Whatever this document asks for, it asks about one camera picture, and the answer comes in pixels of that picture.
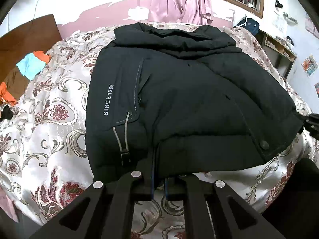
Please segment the black jacket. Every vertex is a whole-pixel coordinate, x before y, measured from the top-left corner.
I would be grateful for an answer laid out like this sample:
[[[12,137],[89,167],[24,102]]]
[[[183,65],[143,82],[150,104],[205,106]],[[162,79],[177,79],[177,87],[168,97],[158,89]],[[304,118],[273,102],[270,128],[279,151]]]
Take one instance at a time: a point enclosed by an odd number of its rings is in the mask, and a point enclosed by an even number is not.
[[[85,145],[95,180],[118,180],[150,155],[161,177],[256,167],[303,127],[288,92],[215,27],[135,23],[114,34],[87,98]]]

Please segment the wooden shelf unit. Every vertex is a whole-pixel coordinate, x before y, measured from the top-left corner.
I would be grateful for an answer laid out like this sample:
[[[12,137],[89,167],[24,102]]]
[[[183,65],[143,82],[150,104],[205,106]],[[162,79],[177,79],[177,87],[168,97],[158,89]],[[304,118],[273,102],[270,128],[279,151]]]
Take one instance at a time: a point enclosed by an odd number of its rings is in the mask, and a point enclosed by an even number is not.
[[[265,51],[273,67],[283,78],[287,79],[297,59],[297,55],[289,47],[283,45],[279,39],[272,37],[262,30],[259,30],[255,38]]]

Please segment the floral satin bedspread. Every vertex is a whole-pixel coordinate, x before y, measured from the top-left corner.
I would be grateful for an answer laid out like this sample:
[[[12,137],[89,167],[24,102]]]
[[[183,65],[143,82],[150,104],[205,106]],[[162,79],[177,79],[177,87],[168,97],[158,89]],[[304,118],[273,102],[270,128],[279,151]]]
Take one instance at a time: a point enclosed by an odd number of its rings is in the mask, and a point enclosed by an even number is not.
[[[23,90],[11,108],[13,118],[1,123],[1,189],[39,225],[47,223],[93,181],[84,143],[89,83],[99,52],[115,39],[117,27],[76,31],[53,44],[49,64]],[[311,113],[250,32],[242,27],[219,29],[284,87],[299,113]],[[318,140],[307,131],[260,167],[197,176],[209,182],[225,178],[261,212],[279,196],[301,158],[309,158],[318,166]],[[157,190],[154,200],[135,205],[132,238],[185,238],[183,214],[181,203],[169,203],[163,190]]]

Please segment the dark blue backpack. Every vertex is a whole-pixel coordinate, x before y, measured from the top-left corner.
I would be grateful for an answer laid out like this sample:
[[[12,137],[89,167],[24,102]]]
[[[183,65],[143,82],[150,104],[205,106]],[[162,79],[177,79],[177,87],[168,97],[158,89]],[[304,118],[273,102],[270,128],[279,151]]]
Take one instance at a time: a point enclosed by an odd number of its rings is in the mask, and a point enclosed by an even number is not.
[[[244,17],[235,25],[235,27],[242,27],[248,30],[253,36],[256,36],[259,32],[260,24],[252,18]]]

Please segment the orange and blue cloth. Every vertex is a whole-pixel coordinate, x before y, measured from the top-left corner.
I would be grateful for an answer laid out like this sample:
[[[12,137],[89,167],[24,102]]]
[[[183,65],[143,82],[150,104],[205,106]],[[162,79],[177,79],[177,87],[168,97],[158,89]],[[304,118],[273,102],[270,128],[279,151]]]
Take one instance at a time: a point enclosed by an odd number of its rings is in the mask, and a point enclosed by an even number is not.
[[[1,104],[15,105],[27,85],[48,65],[51,55],[33,51],[25,55],[1,81]]]

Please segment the pink satin curtain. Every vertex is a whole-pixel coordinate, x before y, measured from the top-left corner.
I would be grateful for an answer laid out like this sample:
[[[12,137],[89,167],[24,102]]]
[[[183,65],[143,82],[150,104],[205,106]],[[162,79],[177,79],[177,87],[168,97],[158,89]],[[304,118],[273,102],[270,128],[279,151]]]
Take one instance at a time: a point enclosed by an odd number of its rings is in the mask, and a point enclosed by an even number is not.
[[[149,22],[210,25],[213,12],[210,0],[151,0]]]

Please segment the brown wooden headboard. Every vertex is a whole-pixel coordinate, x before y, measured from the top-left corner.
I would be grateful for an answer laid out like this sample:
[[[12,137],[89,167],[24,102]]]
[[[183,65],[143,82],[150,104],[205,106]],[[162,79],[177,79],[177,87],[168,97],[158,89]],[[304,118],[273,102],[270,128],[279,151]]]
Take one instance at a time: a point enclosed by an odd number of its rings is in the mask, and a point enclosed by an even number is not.
[[[1,80],[24,56],[33,51],[48,51],[62,40],[52,14],[24,23],[1,37]]]

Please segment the wall calendar posters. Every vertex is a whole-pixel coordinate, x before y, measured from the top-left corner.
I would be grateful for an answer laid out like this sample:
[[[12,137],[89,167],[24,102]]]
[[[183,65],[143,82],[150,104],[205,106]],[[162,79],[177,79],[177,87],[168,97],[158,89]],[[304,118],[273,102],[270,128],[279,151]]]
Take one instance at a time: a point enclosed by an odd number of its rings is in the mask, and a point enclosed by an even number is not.
[[[305,15],[305,29],[317,39],[319,38],[319,33],[308,14]]]

